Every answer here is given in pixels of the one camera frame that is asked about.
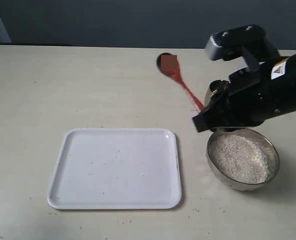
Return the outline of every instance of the white tray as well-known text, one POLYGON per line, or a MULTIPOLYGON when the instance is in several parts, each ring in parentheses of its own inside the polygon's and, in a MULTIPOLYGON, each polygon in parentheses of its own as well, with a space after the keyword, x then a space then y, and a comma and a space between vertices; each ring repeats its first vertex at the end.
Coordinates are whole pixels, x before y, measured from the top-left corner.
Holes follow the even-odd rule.
POLYGON ((182 191, 175 135, 162 128, 77 128, 61 146, 55 209, 169 209, 182 191))

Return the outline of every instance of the yellow warning sticker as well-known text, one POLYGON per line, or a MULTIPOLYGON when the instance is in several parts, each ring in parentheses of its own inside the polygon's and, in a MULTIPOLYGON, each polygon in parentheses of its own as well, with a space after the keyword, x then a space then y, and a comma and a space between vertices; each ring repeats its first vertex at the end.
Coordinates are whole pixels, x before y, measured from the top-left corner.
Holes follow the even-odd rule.
POLYGON ((287 59, 284 59, 280 62, 278 62, 271 70, 271 79, 279 78, 280 76, 284 75, 286 72, 286 63, 287 59))

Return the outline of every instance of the robotic arm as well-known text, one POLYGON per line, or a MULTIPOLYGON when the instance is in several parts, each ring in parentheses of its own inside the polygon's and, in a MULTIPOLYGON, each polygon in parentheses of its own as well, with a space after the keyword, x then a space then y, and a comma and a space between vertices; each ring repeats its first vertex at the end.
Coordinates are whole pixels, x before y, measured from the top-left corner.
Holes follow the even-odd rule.
POLYGON ((243 57, 247 67, 206 96, 205 109, 192 118, 198 132, 256 127, 296 111, 296 54, 280 56, 260 26, 215 33, 205 51, 213 61, 243 57))

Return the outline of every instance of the table surface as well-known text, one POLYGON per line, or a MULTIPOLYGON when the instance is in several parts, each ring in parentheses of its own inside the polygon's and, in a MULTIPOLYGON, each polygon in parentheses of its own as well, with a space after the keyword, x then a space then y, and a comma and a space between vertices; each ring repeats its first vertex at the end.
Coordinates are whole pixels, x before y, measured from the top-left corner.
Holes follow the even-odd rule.
MULTIPOLYGON (((296 239, 296 112, 255 128, 276 146, 280 171, 238 192, 211 173, 197 112, 156 68, 178 55, 201 99, 241 59, 210 61, 202 49, 0 46, 0 239, 296 239), (172 210, 59 211, 46 200, 63 136, 74 128, 166 128, 179 142, 183 201, 172 210)), ((294 51, 283 51, 292 55, 294 51)))

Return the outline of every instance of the table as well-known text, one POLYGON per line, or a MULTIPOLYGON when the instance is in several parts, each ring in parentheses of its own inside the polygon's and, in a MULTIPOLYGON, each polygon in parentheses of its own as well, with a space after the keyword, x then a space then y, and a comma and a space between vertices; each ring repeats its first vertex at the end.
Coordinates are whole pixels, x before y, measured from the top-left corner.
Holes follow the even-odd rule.
POLYGON ((296 112, 256 128, 280 154, 275 180, 255 192, 229 189, 207 164, 211 132, 196 132, 188 97, 156 68, 163 52, 178 55, 201 99, 211 81, 244 65, 210 61, 202 49, 0 46, 0 239, 296 239, 296 112), (64 134, 98 127, 175 132, 182 204, 165 211, 51 208, 46 193, 64 134))

